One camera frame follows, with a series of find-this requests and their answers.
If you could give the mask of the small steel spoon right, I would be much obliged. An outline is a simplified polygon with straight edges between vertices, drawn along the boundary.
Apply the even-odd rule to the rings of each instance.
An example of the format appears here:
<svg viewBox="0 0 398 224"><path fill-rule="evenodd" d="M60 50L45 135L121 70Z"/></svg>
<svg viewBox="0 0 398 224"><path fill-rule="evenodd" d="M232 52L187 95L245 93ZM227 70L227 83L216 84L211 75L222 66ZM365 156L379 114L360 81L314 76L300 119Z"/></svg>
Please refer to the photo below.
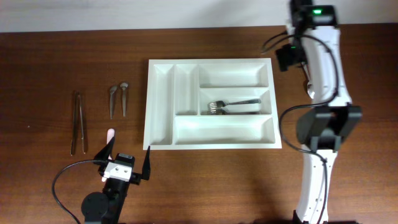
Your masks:
<svg viewBox="0 0 398 224"><path fill-rule="evenodd" d="M127 89L128 89L128 82L123 82L120 84L122 89L122 108L123 108L123 116L126 117L127 112Z"/></svg>

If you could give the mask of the steel kitchen tongs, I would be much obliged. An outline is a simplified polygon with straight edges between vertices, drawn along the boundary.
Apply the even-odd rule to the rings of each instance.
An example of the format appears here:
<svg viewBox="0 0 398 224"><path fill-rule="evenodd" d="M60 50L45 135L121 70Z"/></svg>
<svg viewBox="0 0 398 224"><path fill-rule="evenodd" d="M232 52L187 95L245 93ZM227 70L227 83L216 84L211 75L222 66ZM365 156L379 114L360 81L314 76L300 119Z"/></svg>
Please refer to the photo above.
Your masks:
<svg viewBox="0 0 398 224"><path fill-rule="evenodd" d="M79 91L73 92L73 119L72 119L72 140L70 146L70 155L74 156L76 153L76 142L78 139L78 132L80 131L82 152L86 154L85 147L85 119L83 111L83 100Z"/></svg>

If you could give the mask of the small steel spoon left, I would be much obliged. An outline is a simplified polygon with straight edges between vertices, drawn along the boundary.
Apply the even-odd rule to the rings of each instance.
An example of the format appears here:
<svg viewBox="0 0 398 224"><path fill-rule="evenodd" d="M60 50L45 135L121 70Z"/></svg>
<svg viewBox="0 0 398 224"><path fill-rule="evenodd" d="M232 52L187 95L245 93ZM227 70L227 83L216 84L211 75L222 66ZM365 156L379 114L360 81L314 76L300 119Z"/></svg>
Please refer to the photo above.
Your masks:
<svg viewBox="0 0 398 224"><path fill-rule="evenodd" d="M109 89L109 116L110 116L110 119L113 119L113 114L114 114L114 96L115 96L115 93L116 93L117 89L118 89L117 85L114 85L114 86L112 86Z"/></svg>

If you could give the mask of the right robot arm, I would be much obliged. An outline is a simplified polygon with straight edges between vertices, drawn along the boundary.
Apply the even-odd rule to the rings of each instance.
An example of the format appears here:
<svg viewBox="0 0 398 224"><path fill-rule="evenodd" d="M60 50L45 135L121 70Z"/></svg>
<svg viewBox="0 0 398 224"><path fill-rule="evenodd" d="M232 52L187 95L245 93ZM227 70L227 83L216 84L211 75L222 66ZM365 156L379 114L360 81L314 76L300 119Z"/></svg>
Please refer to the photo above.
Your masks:
<svg viewBox="0 0 398 224"><path fill-rule="evenodd" d="M340 28L335 7L290 1L289 43L276 50L281 71L299 64L307 73L308 111L297 121L297 148L303 154L302 191L293 223L328 223L327 202L333 164L341 145L362 118L345 85Z"/></svg>

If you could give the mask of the white plastic cutlery tray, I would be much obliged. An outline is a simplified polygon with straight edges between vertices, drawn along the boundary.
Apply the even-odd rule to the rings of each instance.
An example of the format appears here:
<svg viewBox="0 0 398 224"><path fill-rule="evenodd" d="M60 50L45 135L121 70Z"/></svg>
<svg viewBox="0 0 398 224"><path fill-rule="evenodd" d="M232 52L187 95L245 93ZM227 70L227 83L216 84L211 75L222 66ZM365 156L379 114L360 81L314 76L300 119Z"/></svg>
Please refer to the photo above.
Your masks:
<svg viewBox="0 0 398 224"><path fill-rule="evenodd" d="M207 115L207 104L259 98ZM150 59L144 149L279 149L281 139L269 58Z"/></svg>

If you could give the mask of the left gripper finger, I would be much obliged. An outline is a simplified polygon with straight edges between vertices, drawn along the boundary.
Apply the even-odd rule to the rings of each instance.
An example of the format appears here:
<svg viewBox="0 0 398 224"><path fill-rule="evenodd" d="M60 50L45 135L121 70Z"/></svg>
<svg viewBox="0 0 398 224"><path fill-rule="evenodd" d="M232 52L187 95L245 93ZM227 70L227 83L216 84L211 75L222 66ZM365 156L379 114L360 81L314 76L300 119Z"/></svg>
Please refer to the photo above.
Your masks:
<svg viewBox="0 0 398 224"><path fill-rule="evenodd" d="M145 156L145 159L144 159L144 163L142 165L141 179L142 180L149 180L150 179L150 173L151 173L150 146L148 146L148 148L146 150L146 156Z"/></svg>
<svg viewBox="0 0 398 224"><path fill-rule="evenodd" d="M105 147L102 148L97 153L97 155L95 155L94 164L101 165L101 164L104 164L105 162L113 162L114 161L114 159L111 158L111 153L113 150L114 142L115 142L115 137L112 137L109 140L109 142L107 143L107 145L105 145Z"/></svg>

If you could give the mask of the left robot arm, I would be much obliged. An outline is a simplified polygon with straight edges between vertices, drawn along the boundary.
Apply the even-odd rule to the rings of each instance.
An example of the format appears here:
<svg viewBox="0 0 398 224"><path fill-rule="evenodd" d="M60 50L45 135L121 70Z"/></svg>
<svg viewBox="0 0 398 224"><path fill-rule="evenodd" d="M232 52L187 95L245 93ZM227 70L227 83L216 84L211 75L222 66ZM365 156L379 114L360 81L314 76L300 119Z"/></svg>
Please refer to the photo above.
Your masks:
<svg viewBox="0 0 398 224"><path fill-rule="evenodd" d="M100 192L87 195L81 204L81 212L85 223L117 223L127 191L131 184L139 185L142 180L150 179L150 148L142 166L142 172L134 172L134 156L118 153L114 159L109 156L114 146L115 138L95 155L98 172L105 178L104 188Z"/></svg>

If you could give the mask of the small steel spoon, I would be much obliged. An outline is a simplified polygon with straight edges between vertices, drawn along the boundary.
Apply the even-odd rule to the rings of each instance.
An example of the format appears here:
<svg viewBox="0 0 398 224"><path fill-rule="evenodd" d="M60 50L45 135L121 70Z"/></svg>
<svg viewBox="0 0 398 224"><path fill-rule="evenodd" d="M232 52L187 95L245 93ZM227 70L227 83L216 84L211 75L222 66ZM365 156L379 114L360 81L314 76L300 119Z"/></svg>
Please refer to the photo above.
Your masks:
<svg viewBox="0 0 398 224"><path fill-rule="evenodd" d="M126 117L127 112L127 89L128 89L128 82L123 82L120 84L122 89L122 108L123 108L123 116Z"/></svg>
<svg viewBox="0 0 398 224"><path fill-rule="evenodd" d="M114 96L115 96L115 93L116 93L117 89L118 89L117 85L114 85L114 86L112 86L109 89L109 116L110 116L110 119L113 119L113 114L114 114Z"/></svg>

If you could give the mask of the steel fork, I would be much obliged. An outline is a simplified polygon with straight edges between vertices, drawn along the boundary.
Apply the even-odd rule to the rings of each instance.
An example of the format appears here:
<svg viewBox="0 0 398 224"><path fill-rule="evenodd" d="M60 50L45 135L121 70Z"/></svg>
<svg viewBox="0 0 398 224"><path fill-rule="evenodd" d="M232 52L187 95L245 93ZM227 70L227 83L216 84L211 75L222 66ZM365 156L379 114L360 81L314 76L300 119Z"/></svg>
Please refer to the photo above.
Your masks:
<svg viewBox="0 0 398 224"><path fill-rule="evenodd" d="M215 109L215 110L208 110L206 114L207 115L252 115L252 114L260 114L260 112L259 111L229 112L224 109Z"/></svg>
<svg viewBox="0 0 398 224"><path fill-rule="evenodd" d="M259 98L256 99L251 99L251 100L244 100L244 101L237 101L237 102L232 102L228 103L227 101L219 100L219 101L213 101L207 104L207 108L209 110L216 110L220 108L227 107L229 105L247 105L247 104L260 104L261 100Z"/></svg>

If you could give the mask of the steel tablespoon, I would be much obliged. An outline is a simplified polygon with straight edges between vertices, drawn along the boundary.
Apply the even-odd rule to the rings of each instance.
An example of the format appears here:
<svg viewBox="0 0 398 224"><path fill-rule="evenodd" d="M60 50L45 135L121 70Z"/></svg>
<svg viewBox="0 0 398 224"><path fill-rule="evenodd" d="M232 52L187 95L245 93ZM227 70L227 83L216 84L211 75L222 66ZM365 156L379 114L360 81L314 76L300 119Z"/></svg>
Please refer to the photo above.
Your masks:
<svg viewBox="0 0 398 224"><path fill-rule="evenodd" d="M307 94L308 94L308 96L311 99L314 99L315 92L313 90L313 84L312 84L312 79L311 79L311 76L310 76L310 72L308 70L308 65L305 62L302 62L301 66L302 66L302 69L303 69L303 71L305 73L305 76L307 78Z"/></svg>

